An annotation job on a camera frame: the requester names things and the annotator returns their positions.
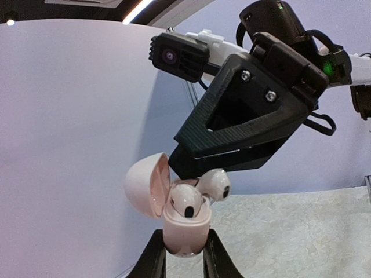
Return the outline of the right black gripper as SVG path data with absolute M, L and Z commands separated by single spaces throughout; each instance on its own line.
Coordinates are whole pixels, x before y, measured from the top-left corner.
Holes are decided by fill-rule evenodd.
M 229 55 L 179 131 L 295 132 L 318 109 L 329 79 L 315 64 L 264 31 L 250 54 Z

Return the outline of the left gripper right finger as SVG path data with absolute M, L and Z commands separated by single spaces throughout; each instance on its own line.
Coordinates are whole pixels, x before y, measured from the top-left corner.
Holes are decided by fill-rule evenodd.
M 214 229 L 203 249 L 204 278 L 243 278 Z

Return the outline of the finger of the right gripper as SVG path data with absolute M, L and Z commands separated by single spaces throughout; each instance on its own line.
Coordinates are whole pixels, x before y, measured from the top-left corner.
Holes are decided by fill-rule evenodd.
M 222 168 L 241 171 L 262 167 L 294 133 L 293 130 L 179 131 L 169 164 L 182 179 Z

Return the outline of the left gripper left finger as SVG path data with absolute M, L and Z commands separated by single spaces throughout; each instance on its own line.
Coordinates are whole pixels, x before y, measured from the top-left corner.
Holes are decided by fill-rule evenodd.
M 127 277 L 166 277 L 166 247 L 163 242 L 163 231 L 161 229 L 154 230 L 140 258 Z

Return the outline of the white earbud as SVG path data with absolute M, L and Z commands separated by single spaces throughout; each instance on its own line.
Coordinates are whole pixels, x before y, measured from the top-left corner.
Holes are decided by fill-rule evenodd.
M 230 195 L 231 182 L 225 170 L 212 169 L 199 178 L 196 188 L 214 201 L 222 201 Z
M 170 203 L 185 218 L 197 216 L 203 203 L 203 196 L 194 186 L 177 184 L 170 190 Z

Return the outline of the white round charging case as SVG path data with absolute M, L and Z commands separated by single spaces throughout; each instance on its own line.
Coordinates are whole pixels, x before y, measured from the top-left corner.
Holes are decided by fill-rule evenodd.
M 177 184 L 192 185 L 182 180 L 172 181 L 167 155 L 157 153 L 130 167 L 125 177 L 124 191 L 137 211 L 163 220 L 166 249 L 175 256 L 186 258 L 201 253 L 205 247 L 212 210 L 209 199 L 202 195 L 203 203 L 197 216 L 182 217 L 170 203 L 170 190 Z

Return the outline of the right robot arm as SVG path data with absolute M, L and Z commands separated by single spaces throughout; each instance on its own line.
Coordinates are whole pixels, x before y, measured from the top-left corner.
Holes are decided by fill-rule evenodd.
M 252 48 L 224 60 L 176 134 L 169 165 L 181 179 L 258 169 L 301 125 L 333 135 L 333 119 L 317 113 L 330 87 L 349 86 L 354 109 L 370 118 L 370 56 L 305 30 L 284 1 L 256 1 L 240 19 L 237 44 L 249 35 Z

